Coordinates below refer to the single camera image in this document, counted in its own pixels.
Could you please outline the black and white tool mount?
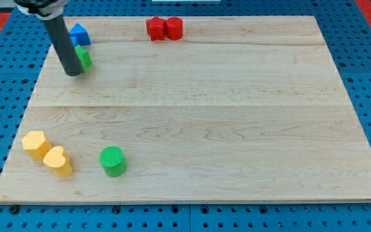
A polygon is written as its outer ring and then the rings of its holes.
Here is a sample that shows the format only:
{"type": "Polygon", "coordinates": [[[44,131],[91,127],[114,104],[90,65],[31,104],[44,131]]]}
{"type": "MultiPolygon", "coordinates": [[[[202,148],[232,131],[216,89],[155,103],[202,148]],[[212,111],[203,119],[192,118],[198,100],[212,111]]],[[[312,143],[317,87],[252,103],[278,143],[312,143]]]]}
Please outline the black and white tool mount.
{"type": "Polygon", "coordinates": [[[62,15],[70,0],[14,0],[17,9],[25,15],[35,15],[41,20],[51,20],[62,15]]]}

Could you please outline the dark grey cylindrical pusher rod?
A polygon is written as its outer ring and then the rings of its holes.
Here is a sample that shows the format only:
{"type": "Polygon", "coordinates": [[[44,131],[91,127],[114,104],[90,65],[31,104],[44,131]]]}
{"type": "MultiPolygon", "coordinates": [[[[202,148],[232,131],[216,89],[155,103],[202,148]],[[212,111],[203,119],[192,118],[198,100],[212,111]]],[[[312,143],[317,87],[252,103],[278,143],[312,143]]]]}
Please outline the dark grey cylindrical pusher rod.
{"type": "Polygon", "coordinates": [[[68,76],[77,76],[82,73],[82,64],[71,41],[63,16],[58,15],[50,20],[43,21],[44,27],[68,76]]]}

